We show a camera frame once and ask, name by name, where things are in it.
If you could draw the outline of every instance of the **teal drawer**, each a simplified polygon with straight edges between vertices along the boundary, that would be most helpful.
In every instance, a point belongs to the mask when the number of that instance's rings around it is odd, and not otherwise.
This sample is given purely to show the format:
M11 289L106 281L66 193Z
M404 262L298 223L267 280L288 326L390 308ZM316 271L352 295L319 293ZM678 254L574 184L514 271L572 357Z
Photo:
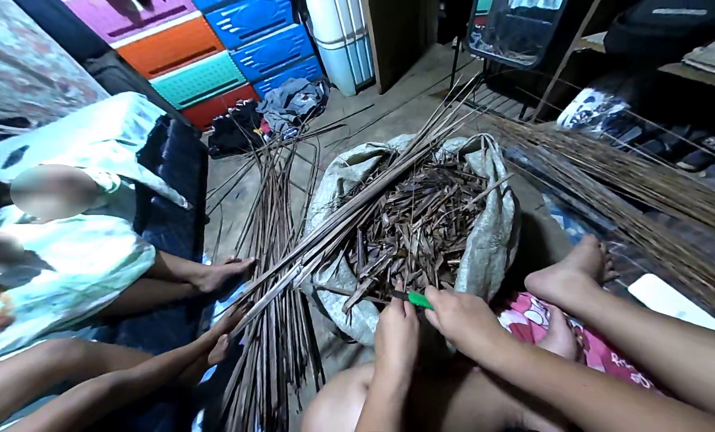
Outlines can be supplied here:
M226 51L149 81L176 109L184 109L245 83Z

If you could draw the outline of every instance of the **green knife handle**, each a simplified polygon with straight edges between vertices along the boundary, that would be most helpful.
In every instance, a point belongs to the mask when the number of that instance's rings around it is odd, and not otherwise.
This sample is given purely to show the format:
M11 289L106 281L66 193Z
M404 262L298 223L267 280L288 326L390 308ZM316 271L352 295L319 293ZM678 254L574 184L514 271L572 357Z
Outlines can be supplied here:
M415 304L421 308L435 310L435 308L432 307L432 304L429 303L429 300L421 294L413 292L408 293L408 301L410 301L410 304Z

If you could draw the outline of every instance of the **mirror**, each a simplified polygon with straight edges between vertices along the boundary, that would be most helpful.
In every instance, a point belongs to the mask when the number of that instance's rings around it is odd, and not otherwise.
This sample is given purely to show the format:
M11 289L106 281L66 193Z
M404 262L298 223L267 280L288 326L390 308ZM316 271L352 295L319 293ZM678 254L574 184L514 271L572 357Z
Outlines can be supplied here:
M568 0L477 0L469 20L472 54L517 68L539 64Z

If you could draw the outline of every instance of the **backpack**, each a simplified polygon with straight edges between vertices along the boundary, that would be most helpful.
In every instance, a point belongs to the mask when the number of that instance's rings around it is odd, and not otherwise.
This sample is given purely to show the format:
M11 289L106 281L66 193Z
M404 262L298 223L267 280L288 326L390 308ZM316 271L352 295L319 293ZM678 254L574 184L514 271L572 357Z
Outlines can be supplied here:
M605 51L636 61L679 62L715 40L715 0L643 0L619 14Z

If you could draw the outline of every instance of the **orange drawer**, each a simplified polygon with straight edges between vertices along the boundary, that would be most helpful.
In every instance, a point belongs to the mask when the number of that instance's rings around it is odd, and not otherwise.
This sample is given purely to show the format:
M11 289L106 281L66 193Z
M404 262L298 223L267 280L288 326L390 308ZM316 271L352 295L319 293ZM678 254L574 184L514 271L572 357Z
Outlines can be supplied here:
M163 25L171 26L159 32L155 29L154 34L140 33L143 38L135 35L132 39L139 37L138 40L117 48L120 55L145 78L166 74L224 50L224 45L202 16L177 25Z
M200 128L203 131L207 131L213 123L214 118L217 118L222 114L227 114L227 109L234 107L234 105L237 104L237 101L244 101L247 99L254 99L255 101L261 100L250 84L236 88L231 92L219 94L215 98L211 98L208 101L186 108L181 113L188 118L195 127Z

